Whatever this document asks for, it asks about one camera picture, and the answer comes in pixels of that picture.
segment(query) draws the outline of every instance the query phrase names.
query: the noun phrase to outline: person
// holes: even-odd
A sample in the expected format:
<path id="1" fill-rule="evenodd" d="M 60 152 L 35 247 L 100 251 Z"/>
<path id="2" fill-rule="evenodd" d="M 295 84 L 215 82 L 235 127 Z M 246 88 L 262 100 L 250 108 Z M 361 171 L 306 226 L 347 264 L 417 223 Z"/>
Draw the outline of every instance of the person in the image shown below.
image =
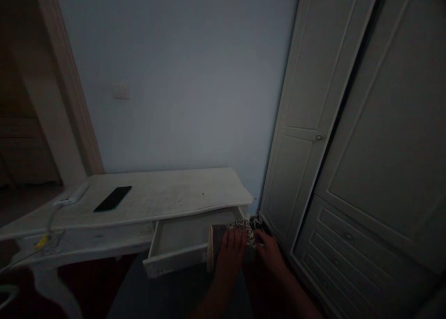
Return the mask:
<path id="1" fill-rule="evenodd" d="M 255 235 L 261 238 L 264 243 L 262 246 L 256 241 L 258 254 L 263 259 L 265 266 L 289 294 L 299 318 L 323 318 L 285 265 L 276 239 L 258 229 L 255 230 Z M 226 304 L 232 296 L 237 275 L 242 267 L 246 243 L 246 230 L 243 230 L 240 234 L 240 232 L 231 229 L 224 234 L 214 279 L 204 300 L 196 307 L 190 316 L 191 318 L 219 318 L 222 316 Z"/>

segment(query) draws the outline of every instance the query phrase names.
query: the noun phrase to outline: wardrobe door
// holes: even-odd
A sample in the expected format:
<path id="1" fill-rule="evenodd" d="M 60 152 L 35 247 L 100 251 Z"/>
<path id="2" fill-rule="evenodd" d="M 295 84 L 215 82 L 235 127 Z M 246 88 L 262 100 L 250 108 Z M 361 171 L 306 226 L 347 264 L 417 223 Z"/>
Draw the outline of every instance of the wardrobe door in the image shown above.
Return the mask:
<path id="1" fill-rule="evenodd" d="M 437 274 L 446 266 L 445 44 L 445 0 L 386 0 L 315 190 Z"/>
<path id="2" fill-rule="evenodd" d="M 286 250 L 300 225 L 375 0 L 299 0 L 260 214 Z"/>

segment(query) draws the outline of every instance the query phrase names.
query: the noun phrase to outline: wardrobe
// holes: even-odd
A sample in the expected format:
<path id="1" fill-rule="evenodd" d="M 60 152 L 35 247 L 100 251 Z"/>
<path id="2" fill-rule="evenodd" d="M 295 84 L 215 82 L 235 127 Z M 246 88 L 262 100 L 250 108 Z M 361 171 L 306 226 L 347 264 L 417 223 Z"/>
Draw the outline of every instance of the wardrobe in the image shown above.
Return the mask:
<path id="1" fill-rule="evenodd" d="M 446 267 L 446 0 L 299 0 L 261 219 L 338 318 L 407 318 Z"/>

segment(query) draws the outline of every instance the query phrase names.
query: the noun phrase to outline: open drawer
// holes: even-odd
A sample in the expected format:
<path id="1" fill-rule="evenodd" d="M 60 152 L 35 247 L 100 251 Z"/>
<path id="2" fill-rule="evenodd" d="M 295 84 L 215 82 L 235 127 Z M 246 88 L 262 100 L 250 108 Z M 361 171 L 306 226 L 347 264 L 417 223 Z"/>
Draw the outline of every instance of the open drawer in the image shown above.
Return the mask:
<path id="1" fill-rule="evenodd" d="M 209 226 L 243 218 L 239 207 L 157 221 L 149 257 L 143 261 L 149 278 L 206 262 Z"/>

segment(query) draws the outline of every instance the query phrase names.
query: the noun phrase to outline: desk leg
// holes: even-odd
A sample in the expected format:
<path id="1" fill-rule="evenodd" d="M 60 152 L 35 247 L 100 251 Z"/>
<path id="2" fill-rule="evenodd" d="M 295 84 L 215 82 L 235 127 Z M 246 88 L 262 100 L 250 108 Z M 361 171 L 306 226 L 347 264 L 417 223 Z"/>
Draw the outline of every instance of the desk leg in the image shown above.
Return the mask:
<path id="1" fill-rule="evenodd" d="M 70 319 L 82 319 L 80 306 L 64 283 L 57 276 L 57 268 L 45 269 L 31 266 L 34 274 L 34 286 L 43 297 L 58 304 Z"/>

